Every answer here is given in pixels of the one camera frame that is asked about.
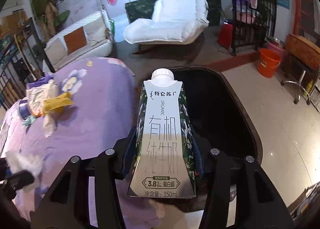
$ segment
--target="white bottle cap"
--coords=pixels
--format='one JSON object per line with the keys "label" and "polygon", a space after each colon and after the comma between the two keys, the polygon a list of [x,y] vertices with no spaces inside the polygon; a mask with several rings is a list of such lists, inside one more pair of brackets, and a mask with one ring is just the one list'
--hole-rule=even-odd
{"label": "white bottle cap", "polygon": [[154,79],[156,76],[159,76],[159,75],[168,76],[168,77],[170,77],[172,80],[174,80],[173,73],[172,73],[169,69],[165,69],[165,68],[156,69],[156,70],[152,73],[151,80]]}

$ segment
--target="white sofa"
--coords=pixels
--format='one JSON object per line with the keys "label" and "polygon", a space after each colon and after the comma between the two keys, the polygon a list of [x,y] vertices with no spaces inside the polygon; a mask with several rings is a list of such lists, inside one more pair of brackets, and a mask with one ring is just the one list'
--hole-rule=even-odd
{"label": "white sofa", "polygon": [[130,44],[190,44],[208,27],[206,0],[157,0],[152,19],[139,18],[124,30]]}
{"label": "white sofa", "polygon": [[[111,31],[107,13],[102,10],[102,14],[107,27]],[[82,26],[84,27],[84,35],[87,45],[68,54],[68,48],[64,40],[64,36],[72,33],[74,30],[77,30]],[[105,29],[101,12],[97,11],[65,28],[63,31],[52,37],[48,41],[44,51],[56,71],[72,61],[88,57],[106,57],[111,53],[112,41],[105,38]],[[44,61],[43,64],[43,71],[46,73],[49,69]]]}

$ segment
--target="tiled floor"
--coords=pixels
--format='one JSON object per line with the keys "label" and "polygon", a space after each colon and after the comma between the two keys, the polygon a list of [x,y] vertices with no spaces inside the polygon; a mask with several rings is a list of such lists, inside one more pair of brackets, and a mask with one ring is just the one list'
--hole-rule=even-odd
{"label": "tiled floor", "polygon": [[[249,114],[262,142],[262,168],[285,204],[320,181],[320,114],[305,100],[293,103],[293,87],[282,87],[281,74],[268,79],[254,64],[223,72]],[[228,225],[233,224],[236,201],[229,206]],[[160,228],[199,227],[202,211],[182,213],[167,206]]]}
{"label": "tiled floor", "polygon": [[209,26],[204,30],[204,35],[188,45],[158,45],[146,54],[133,55],[138,51],[137,44],[122,41],[115,44],[111,57],[123,61],[136,75],[135,82],[139,83],[148,73],[157,68],[170,68],[177,66],[204,65],[213,61],[231,58],[224,48],[217,46],[217,35],[220,26]]}

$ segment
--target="orange bucket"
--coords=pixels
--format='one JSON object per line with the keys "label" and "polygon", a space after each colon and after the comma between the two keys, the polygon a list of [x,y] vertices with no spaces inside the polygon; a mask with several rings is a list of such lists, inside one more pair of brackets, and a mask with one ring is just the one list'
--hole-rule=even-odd
{"label": "orange bucket", "polygon": [[257,66],[257,69],[261,75],[271,78],[280,65],[281,57],[275,52],[261,48],[260,52],[260,62]]}

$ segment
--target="purple floral blanket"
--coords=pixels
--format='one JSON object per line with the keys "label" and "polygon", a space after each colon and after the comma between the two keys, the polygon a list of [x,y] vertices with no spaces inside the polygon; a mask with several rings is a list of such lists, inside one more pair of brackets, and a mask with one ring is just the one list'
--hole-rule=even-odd
{"label": "purple floral blanket", "polygon": [[[57,130],[45,138],[43,117],[23,127],[15,105],[6,113],[9,125],[4,153],[16,150],[36,154],[44,159],[40,186],[31,192],[17,192],[15,204],[20,214],[30,220],[30,212],[39,205],[56,176],[74,155],[82,159],[95,157],[127,137],[133,124],[134,79],[132,72],[114,58],[89,58],[66,65],[54,74],[61,92],[71,91],[74,105],[57,120]],[[97,226],[94,184],[89,184],[90,222]],[[159,224],[153,207],[145,198],[130,198],[128,180],[117,181],[117,190],[126,227],[148,229]]]}

